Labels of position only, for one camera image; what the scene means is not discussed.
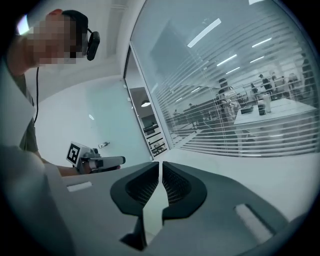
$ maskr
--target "white table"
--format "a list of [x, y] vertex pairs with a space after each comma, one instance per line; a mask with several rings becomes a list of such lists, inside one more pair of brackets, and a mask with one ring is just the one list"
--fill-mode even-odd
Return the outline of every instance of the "white table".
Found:
[[270, 105], [271, 112], [265, 115], [259, 115], [257, 105], [254, 105], [253, 111], [248, 114], [241, 114], [241, 110], [238, 110], [234, 126], [238, 138], [239, 151], [242, 149], [243, 130], [263, 129], [264, 127], [270, 127], [272, 125], [281, 126], [281, 123], [312, 118], [314, 111], [317, 110], [313, 106], [287, 98], [271, 101]]

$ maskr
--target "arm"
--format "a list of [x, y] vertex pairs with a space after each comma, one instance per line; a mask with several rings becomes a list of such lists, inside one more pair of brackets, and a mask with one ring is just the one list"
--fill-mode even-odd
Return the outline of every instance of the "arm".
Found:
[[[39, 151], [34, 152], [44, 164], [51, 164], [50, 162], [48, 162], [47, 160], [43, 159], [39, 153]], [[61, 176], [74, 176], [74, 175], [79, 175], [78, 171], [76, 168], [74, 167], [66, 167], [66, 166], [58, 166], [56, 165], [56, 167], [58, 168]]]

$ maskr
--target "glass partition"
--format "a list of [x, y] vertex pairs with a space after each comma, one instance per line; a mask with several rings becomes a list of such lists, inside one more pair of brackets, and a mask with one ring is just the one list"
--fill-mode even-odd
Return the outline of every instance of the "glass partition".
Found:
[[318, 151], [319, 66], [276, 2], [147, 0], [131, 45], [171, 148]]

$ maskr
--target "cable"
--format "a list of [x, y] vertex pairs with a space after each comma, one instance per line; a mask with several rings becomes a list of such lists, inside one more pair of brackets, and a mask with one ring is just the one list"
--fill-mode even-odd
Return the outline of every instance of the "cable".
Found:
[[39, 75], [39, 67], [36, 69], [36, 114], [34, 118], [34, 123], [37, 121], [38, 112], [39, 112], [39, 86], [38, 86], [38, 75]]

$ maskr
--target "table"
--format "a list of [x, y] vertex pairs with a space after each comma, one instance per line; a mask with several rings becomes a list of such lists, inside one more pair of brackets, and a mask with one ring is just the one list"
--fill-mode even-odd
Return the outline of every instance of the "table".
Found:
[[279, 125], [282, 127], [282, 123], [306, 118], [313, 118], [314, 112], [317, 110], [313, 106], [287, 98], [271, 101], [270, 105], [271, 113], [266, 113], [265, 115], [259, 115], [257, 105], [254, 105], [253, 111], [248, 114], [241, 114], [241, 110], [238, 110], [234, 121], [234, 126], [235, 133], [238, 138], [238, 148], [240, 151], [240, 155], [243, 144], [243, 130], [263, 129], [263, 127], [271, 125]]

